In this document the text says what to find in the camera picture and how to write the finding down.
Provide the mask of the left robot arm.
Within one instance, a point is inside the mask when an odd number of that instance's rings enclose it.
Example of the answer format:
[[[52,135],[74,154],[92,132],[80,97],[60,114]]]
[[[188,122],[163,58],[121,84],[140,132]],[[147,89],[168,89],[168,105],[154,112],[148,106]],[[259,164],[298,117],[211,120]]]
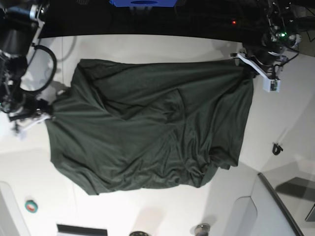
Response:
[[[299,55],[301,37],[290,1],[267,0],[261,6],[265,30],[258,45],[243,45],[230,57],[251,66],[257,74],[275,84],[280,81],[283,67]]]

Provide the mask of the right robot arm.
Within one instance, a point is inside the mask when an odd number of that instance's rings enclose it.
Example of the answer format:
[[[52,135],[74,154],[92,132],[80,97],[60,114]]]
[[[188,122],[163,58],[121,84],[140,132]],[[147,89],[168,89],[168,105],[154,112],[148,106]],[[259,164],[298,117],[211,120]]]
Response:
[[[45,24],[48,0],[2,0],[0,2],[0,110],[15,124],[17,134],[52,117],[52,106],[39,98],[52,83],[57,70],[55,54],[36,43]],[[45,84],[35,90],[21,87],[30,63],[29,50],[46,52],[53,68]]]

